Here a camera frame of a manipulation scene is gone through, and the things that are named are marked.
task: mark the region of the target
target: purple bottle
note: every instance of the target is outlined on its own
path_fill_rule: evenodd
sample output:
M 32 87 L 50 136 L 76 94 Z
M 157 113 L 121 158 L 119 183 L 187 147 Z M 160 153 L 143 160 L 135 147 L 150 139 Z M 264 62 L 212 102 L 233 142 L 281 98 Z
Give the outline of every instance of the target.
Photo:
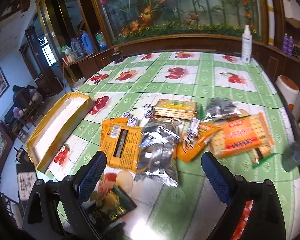
M 282 39 L 282 52 L 287 54 L 289 37 L 285 33 Z
M 292 36 L 290 36 L 290 38 L 288 39 L 288 49 L 287 49 L 287 54 L 289 56 L 292 56 L 292 51 L 293 51 L 293 38 Z

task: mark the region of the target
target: barcode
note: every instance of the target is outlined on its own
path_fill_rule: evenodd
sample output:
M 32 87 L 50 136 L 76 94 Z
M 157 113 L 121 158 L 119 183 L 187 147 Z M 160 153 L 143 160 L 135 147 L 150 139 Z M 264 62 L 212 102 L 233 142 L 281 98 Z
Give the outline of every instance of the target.
M 119 135 L 119 131 L 120 131 L 120 125 L 115 125 L 115 126 L 112 128 L 112 132 L 111 132 L 110 137 L 111 137 L 111 138 L 117 139 L 117 137 L 118 137 L 118 135 Z

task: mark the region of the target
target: orange snack package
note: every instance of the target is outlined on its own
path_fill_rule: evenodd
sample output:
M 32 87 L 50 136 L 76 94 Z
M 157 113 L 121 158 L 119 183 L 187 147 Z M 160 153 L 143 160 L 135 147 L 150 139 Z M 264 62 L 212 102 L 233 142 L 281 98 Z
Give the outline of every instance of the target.
M 200 123 L 196 138 L 189 138 L 187 132 L 184 133 L 182 141 L 177 144 L 177 157 L 184 162 L 192 161 L 220 129 L 221 127 L 212 123 Z
M 115 123 L 120 123 L 120 124 L 127 124 L 128 117 L 125 117 L 125 118 L 115 117 L 115 118 L 103 120 L 102 121 L 102 126 L 101 126 L 100 145 L 102 144 L 103 139 L 106 136 L 106 133 L 107 133 L 110 122 L 115 122 Z
M 109 167 L 136 172 L 141 130 L 142 127 L 139 126 L 109 122 L 100 147 L 100 151 L 107 156 Z
M 210 151 L 220 159 L 255 149 L 262 144 L 274 145 L 263 114 L 224 123 L 209 143 Z

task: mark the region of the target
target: window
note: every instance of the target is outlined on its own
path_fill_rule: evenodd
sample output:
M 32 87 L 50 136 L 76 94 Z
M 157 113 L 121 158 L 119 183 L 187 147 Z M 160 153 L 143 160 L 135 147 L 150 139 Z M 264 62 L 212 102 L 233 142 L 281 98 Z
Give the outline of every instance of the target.
M 47 38 L 44 37 L 43 39 L 38 39 L 40 42 L 40 46 L 41 49 L 43 51 L 44 56 L 46 57 L 46 60 L 49 64 L 49 66 L 51 66 L 52 64 L 56 63 L 56 59 L 52 53 L 52 50 L 48 44 Z

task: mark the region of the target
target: door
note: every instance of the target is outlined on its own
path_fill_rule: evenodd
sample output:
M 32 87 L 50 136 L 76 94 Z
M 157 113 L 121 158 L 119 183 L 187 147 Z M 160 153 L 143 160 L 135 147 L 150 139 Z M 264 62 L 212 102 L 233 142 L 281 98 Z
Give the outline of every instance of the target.
M 29 45 L 31 52 L 33 53 L 35 62 L 39 67 L 42 76 L 47 81 L 47 85 L 51 87 L 51 90 L 57 95 L 62 90 L 63 87 L 61 86 L 59 80 L 53 73 L 51 67 L 49 66 L 43 51 L 41 49 L 40 43 L 38 41 L 37 34 L 35 33 L 34 27 L 31 26 L 30 28 L 26 29 L 26 40 Z
M 42 75 L 41 69 L 37 64 L 32 51 L 29 49 L 29 45 L 27 43 L 22 45 L 19 51 L 28 67 L 29 72 L 31 73 L 32 78 L 39 88 L 39 93 L 42 94 L 44 98 L 56 95 Z

